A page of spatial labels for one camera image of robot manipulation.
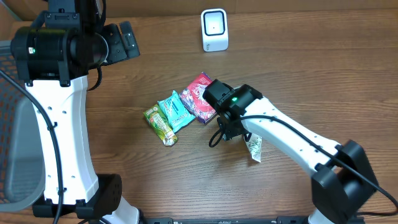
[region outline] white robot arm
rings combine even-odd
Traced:
[[[94,172],[88,145],[86,125],[87,76],[71,80],[69,87],[61,87],[58,80],[34,80],[26,90],[44,107],[56,127],[60,149],[64,191],[64,205],[89,202],[97,193],[98,177]],[[58,181],[55,153],[50,133],[37,108],[45,164],[45,200],[58,204]],[[112,224],[138,224],[139,211],[123,198],[118,208],[103,217]]]
[[[220,116],[216,144],[221,138],[257,134],[286,153],[311,177],[317,209],[308,217],[309,224],[347,223],[379,188],[361,146],[354,141],[342,146],[315,134],[280,112],[252,87],[243,85],[234,90],[215,80],[203,97]],[[343,169],[336,174],[335,166]]]

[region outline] white snack package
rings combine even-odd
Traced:
[[[251,133],[251,137],[250,137],[249,141],[246,141],[245,137],[243,137],[243,141],[246,143],[246,146],[248,147],[251,158],[257,162],[261,162],[262,138],[260,136],[258,136],[257,134]]]

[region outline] green snack package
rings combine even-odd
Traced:
[[[155,130],[155,133],[160,137],[165,146],[172,146],[178,141],[177,136],[167,122],[166,116],[158,105],[145,111],[144,115],[149,125]]]

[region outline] cable clip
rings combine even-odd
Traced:
[[[54,126],[51,127],[47,127],[47,130],[50,131],[51,129],[54,130],[54,128],[56,128],[58,126],[57,122],[54,122]]]
[[[67,191],[67,188],[64,187],[64,188],[63,188],[63,193],[65,193],[66,191]]]

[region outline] teal snack package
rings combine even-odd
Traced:
[[[165,100],[158,101],[157,103],[159,104],[160,109],[166,115],[174,133],[195,119],[195,116],[190,114],[188,110],[185,109],[178,93],[175,90],[173,90],[172,96]]]

